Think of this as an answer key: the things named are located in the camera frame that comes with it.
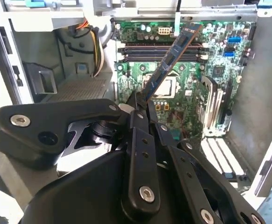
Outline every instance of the orange wire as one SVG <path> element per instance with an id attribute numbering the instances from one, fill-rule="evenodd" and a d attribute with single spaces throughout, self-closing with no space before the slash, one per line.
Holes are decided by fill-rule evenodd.
<path id="1" fill-rule="evenodd" d="M 89 23 L 88 23 L 87 20 L 85 20 L 82 24 L 80 24 L 76 29 L 80 29 L 80 28 L 82 28 L 85 25 L 87 25 L 87 26 L 89 25 Z"/>

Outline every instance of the black cable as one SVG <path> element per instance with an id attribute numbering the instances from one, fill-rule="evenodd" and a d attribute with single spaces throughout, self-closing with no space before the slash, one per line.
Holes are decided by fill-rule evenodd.
<path id="1" fill-rule="evenodd" d="M 180 11 L 181 11 L 181 0 L 178 0 L 178 2 L 177 2 L 176 11 L 177 11 L 177 12 L 180 12 Z"/>
<path id="2" fill-rule="evenodd" d="M 86 33 L 84 33 L 84 34 L 81 34 L 81 35 L 79 35 L 79 36 L 74 36 L 73 38 L 74 39 L 78 39 L 78 38 L 81 38 L 81 37 L 83 37 L 83 36 L 86 36 L 87 34 L 89 34 L 91 31 L 92 31 L 92 26 L 89 26 L 89 27 L 85 27 L 85 28 L 87 28 L 88 29 L 88 31 L 86 32 Z"/>
<path id="3" fill-rule="evenodd" d="M 94 51 L 88 51 L 88 50 L 80 50 L 80 49 L 77 49 L 77 48 L 73 48 L 72 46 L 69 46 L 65 40 L 61 37 L 60 33 L 58 32 L 58 30 L 56 29 L 55 30 L 55 34 L 56 34 L 56 37 L 58 38 L 58 40 L 63 44 L 63 46 L 67 45 L 68 48 L 72 51 L 75 51 L 77 53 L 81 53 L 81 54 L 87 54 L 87 55 L 92 55 L 94 54 Z"/>

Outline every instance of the blue sata port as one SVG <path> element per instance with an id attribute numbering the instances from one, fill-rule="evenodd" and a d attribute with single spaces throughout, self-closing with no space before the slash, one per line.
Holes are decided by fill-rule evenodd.
<path id="1" fill-rule="evenodd" d="M 235 53 L 233 51 L 224 52 L 224 57 L 234 57 Z"/>
<path id="2" fill-rule="evenodd" d="M 228 43 L 240 43 L 242 38 L 240 36 L 234 36 L 228 38 Z"/>

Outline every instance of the memory slot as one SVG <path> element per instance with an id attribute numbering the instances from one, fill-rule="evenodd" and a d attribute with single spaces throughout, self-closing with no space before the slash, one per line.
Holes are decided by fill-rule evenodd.
<path id="1" fill-rule="evenodd" d="M 183 54 L 183 56 L 197 56 L 199 55 L 198 53 L 187 53 L 187 54 Z M 162 54 L 162 53 L 154 53 L 154 52 L 146 52 L 146 53 L 140 53 L 140 52 L 137 52 L 137 53 L 130 53 L 130 54 L 127 54 L 125 55 L 125 57 L 164 57 L 165 56 L 165 53 Z"/>
<path id="2" fill-rule="evenodd" d="M 168 49 L 125 49 L 123 51 L 119 51 L 119 53 L 126 55 L 126 54 L 162 54 L 165 55 Z M 199 54 L 201 51 L 198 49 L 187 49 L 183 54 Z"/>
<path id="3" fill-rule="evenodd" d="M 172 43 L 126 43 L 126 47 L 171 47 Z M 201 43 L 191 43 L 188 48 L 192 47 L 202 47 Z"/>
<path id="4" fill-rule="evenodd" d="M 163 59 L 162 56 L 127 56 L 123 60 L 119 60 L 119 63 L 126 62 L 160 62 Z M 179 59 L 179 62 L 200 62 L 200 58 L 196 56 L 182 56 Z"/>

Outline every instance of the cable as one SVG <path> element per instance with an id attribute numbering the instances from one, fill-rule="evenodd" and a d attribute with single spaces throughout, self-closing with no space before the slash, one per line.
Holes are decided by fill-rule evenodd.
<path id="1" fill-rule="evenodd" d="M 95 44 L 97 45 L 97 49 L 98 49 L 98 63 L 97 63 L 96 69 L 93 72 L 92 77 L 96 77 L 100 73 L 100 71 L 103 68 L 104 61 L 105 61 L 104 49 L 103 49 L 102 43 L 98 37 L 98 28 L 94 29 L 94 36 L 95 36 L 95 40 L 96 40 Z"/>
<path id="2" fill-rule="evenodd" d="M 86 33 L 81 34 L 81 35 L 79 35 L 79 36 L 74 36 L 73 38 L 74 38 L 74 39 L 81 38 L 81 37 L 83 37 L 83 36 L 86 36 L 87 34 L 89 34 L 89 33 L 92 31 L 92 26 L 90 26 L 90 27 L 85 27 L 85 28 L 88 29 L 88 31 L 87 31 Z"/>
<path id="3" fill-rule="evenodd" d="M 181 11 L 181 0 L 178 0 L 178 2 L 177 2 L 176 11 L 177 11 L 177 12 L 180 12 L 180 11 Z"/>
<path id="4" fill-rule="evenodd" d="M 55 34 L 56 37 L 58 38 L 58 40 L 62 43 L 63 46 L 67 45 L 68 49 L 75 51 L 77 53 L 81 53 L 81 54 L 87 54 L 87 55 L 92 55 L 94 52 L 93 51 L 88 51 L 88 50 L 80 50 L 77 48 L 73 48 L 72 46 L 68 45 L 67 42 L 65 42 L 65 40 L 61 37 L 60 33 L 58 32 L 58 30 L 55 30 Z"/>
<path id="5" fill-rule="evenodd" d="M 92 36 L 93 45 L 94 45 L 94 64 L 97 66 L 97 64 L 98 64 L 98 49 L 97 49 L 97 45 L 96 45 L 96 38 L 95 38 L 94 31 L 91 31 L 91 36 Z"/>

